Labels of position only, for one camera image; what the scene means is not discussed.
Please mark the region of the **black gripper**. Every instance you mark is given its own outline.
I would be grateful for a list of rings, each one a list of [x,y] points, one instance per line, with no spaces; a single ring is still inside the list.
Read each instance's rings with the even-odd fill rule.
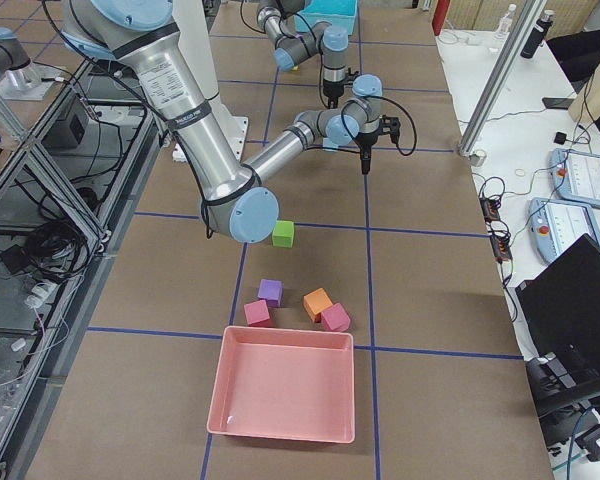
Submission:
[[[360,132],[357,135],[357,144],[361,155],[361,173],[368,174],[370,172],[370,156],[373,146],[376,144],[376,133]]]
[[[337,107],[339,99],[345,93],[345,80],[339,81],[322,81],[322,94],[326,97],[327,107]]]

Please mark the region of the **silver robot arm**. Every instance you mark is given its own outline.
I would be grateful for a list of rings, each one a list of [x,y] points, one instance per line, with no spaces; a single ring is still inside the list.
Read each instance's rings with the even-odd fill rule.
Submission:
[[[166,124],[192,169],[200,214],[208,234],[255,243],[274,230],[279,204],[263,183],[319,138],[344,146],[377,127],[381,80],[358,76],[342,107],[310,110],[260,153],[240,161],[213,113],[211,99],[179,48],[180,29],[171,1],[65,1],[65,44],[86,59],[129,67],[149,107]]]
[[[301,11],[309,1],[260,1],[256,22],[274,46],[274,59],[282,71],[291,71],[314,56],[320,57],[324,106],[335,109],[345,86],[355,78],[347,66],[349,34],[328,20],[313,25]]]

